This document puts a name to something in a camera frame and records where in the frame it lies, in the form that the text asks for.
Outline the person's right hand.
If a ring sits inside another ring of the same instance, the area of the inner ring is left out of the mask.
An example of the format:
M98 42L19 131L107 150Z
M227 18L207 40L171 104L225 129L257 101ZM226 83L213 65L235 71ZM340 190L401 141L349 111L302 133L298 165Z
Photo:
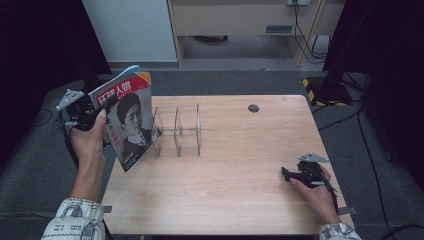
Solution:
M326 186L308 188L301 181L293 178L290 179L290 183L305 197L307 203L323 224L341 223L332 194Z

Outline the black curtain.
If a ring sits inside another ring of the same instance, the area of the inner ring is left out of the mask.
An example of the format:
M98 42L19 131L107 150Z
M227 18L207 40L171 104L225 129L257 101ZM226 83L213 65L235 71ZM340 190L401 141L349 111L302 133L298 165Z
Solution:
M110 72L82 0L0 0L0 169L47 92Z
M364 73L382 141L424 191L424 0L346 0L323 69Z

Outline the magazine with portrait cover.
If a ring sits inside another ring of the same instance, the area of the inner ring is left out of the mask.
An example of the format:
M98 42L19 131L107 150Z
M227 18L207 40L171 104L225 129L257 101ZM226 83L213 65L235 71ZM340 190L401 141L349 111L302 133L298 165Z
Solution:
M132 65L88 96L95 108L111 97L106 135L124 171L128 171L161 135L152 111L151 75Z

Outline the clear acrylic divided organizer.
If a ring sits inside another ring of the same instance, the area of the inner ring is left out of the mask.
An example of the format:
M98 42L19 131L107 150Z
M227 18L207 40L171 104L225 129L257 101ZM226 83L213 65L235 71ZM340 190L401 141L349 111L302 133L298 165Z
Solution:
M198 157L201 124L199 105L156 107L154 122L159 136L153 142L157 157Z

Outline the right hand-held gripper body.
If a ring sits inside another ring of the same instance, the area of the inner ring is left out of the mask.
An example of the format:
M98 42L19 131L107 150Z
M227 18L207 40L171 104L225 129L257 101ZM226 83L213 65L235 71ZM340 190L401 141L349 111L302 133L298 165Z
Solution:
M313 152L298 157L299 180L309 188L317 186L328 186L329 181L324 176L320 162L328 162L327 158L319 156Z

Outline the person's left hand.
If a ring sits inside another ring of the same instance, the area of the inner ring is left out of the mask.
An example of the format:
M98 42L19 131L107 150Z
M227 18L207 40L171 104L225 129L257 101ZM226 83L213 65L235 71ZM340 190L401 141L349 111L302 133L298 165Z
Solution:
M73 129L70 131L70 138L79 160L80 169L104 160L103 135L106 122L106 111L102 109L90 130Z

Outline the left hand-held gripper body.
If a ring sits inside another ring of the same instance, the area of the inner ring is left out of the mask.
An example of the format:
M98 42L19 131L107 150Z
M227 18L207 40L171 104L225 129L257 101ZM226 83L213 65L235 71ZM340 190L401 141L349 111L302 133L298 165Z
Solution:
M83 91L67 89L63 98L56 106L56 110L65 110L69 116L66 125L75 127L81 131L89 131L95 124L101 108L96 108L89 96Z

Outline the beige wooden desk cabinet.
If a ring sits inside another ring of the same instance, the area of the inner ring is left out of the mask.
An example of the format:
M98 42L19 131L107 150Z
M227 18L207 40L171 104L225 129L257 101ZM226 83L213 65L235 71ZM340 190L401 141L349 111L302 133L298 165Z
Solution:
M315 36L334 34L346 0L167 0L177 56L188 36L284 36L297 66L306 61Z

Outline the white panel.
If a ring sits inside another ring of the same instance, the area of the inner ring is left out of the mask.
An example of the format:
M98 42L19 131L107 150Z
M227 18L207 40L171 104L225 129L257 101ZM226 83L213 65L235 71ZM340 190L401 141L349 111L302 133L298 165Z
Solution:
M177 62L167 0L82 0L109 63Z

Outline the small grey tape piece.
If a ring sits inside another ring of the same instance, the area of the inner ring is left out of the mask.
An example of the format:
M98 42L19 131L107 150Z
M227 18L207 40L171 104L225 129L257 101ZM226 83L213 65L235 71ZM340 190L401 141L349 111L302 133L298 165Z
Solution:
M338 215L339 216L346 215L346 214L355 215L355 214L358 214L358 213L359 213L359 211L356 207L345 206L345 207L341 207L341 208L338 209Z

